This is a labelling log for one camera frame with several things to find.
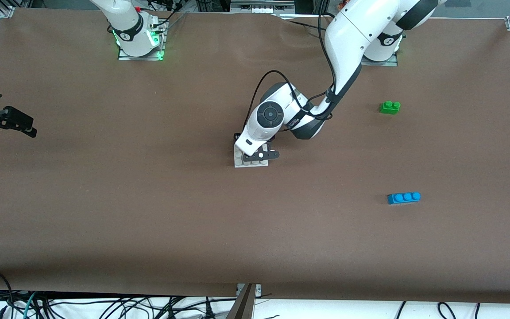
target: green led light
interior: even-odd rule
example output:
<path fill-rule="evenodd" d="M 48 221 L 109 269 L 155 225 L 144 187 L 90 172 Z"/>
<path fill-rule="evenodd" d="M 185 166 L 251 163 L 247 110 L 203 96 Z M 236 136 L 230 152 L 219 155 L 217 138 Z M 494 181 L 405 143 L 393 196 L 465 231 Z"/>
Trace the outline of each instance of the green led light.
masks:
<path fill-rule="evenodd" d="M 151 45 L 156 45 L 156 39 L 153 40 L 151 31 L 147 30 L 147 36 L 149 37 L 149 41 L 151 42 Z"/>
<path fill-rule="evenodd" d="M 115 35 L 115 33 L 113 34 L 113 37 L 115 38 L 115 43 L 117 43 L 117 46 L 121 48 L 121 44 L 119 44 L 119 39 L 117 38 L 117 35 Z"/>
<path fill-rule="evenodd" d="M 159 61 L 162 61 L 162 59 L 164 59 L 164 49 L 162 49 L 161 51 L 158 51 L 156 53 L 156 57 L 158 57 Z"/>

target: green lego brick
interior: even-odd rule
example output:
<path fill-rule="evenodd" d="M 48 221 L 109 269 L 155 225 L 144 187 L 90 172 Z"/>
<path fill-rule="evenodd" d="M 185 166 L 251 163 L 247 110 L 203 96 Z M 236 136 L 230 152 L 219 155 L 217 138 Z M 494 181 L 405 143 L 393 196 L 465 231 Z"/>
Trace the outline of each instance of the green lego brick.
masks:
<path fill-rule="evenodd" d="M 379 108 L 379 113 L 395 115 L 396 113 L 398 113 L 399 109 L 401 109 L 401 103 L 385 101 L 384 103 L 381 104 L 381 107 Z"/>

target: brown table surface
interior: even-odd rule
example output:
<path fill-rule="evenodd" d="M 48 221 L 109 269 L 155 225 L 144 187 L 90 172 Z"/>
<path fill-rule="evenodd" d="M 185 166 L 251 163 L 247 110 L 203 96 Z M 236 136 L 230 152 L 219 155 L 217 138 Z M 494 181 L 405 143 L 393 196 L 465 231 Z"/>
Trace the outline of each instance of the brown table surface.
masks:
<path fill-rule="evenodd" d="M 98 11 L 0 21 L 0 271 L 16 289 L 510 302 L 510 32 L 431 19 L 363 67 L 313 140 L 234 169 L 265 71 L 306 96 L 317 38 L 268 15 L 188 14 L 165 60 L 117 61 Z M 281 79 L 270 76 L 259 95 Z M 394 117 L 379 103 L 400 101 Z M 389 206 L 387 194 L 421 202 Z"/>

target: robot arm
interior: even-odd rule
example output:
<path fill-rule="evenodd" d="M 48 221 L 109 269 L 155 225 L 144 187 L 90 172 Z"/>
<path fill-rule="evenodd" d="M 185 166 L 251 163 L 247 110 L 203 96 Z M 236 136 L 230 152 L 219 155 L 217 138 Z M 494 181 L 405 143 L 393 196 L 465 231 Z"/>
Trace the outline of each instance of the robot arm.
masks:
<path fill-rule="evenodd" d="M 130 56 L 148 54 L 160 44 L 158 18 L 137 12 L 130 0 L 90 0 L 105 14 L 117 44 Z"/>
<path fill-rule="evenodd" d="M 319 105 L 313 105 L 291 83 L 277 83 L 263 94 L 261 104 L 251 113 L 236 146 L 251 156 L 285 125 L 297 139 L 316 136 L 340 99 L 361 71 L 366 52 L 382 57 L 388 49 L 380 45 L 384 30 L 398 34 L 423 24 L 445 0 L 352 0 L 326 28 L 324 45 L 334 73 L 334 85 Z M 282 109 L 272 113 L 268 107 Z"/>

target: white floor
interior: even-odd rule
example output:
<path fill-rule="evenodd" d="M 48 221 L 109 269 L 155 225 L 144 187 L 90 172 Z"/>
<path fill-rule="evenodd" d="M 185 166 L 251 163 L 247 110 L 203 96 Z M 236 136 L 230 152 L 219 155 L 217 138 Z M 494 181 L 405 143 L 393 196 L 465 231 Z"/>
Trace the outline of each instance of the white floor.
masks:
<path fill-rule="evenodd" d="M 83 300 L 68 300 L 73 302 L 87 302 Z M 168 298 L 153 298 L 152 303 L 156 307 L 162 307 Z M 178 303 L 175 307 L 185 307 L 193 303 L 205 301 L 204 297 L 190 297 Z M 233 302 L 225 301 L 212 303 L 212 310 L 218 314 L 229 311 Z M 475 312 L 475 303 L 448 303 L 456 315 L 456 319 L 472 319 Z M 109 306 L 109 303 L 95 303 L 92 305 L 57 305 L 55 309 L 66 319 L 98 319 L 101 313 Z M 395 319 L 401 303 L 399 301 L 328 301 L 328 300 L 280 300 L 260 299 L 257 300 L 253 319 L 268 319 L 279 315 L 278 319 Z M 5 306 L 0 302 L 0 310 Z M 452 316 L 443 307 L 443 313 L 448 319 Z M 22 316 L 15 312 L 15 318 Z M 121 310 L 116 311 L 109 319 L 118 319 Z M 202 315 L 199 311 L 183 311 L 176 317 L 178 319 L 192 319 Z M 150 319 L 154 316 L 144 311 L 132 309 L 127 313 L 127 319 Z M 400 319 L 440 319 L 437 311 L 437 303 L 433 302 L 407 302 Z M 510 304 L 483 303 L 479 311 L 479 319 L 510 319 Z M 10 309 L 4 315 L 4 319 L 10 319 Z"/>

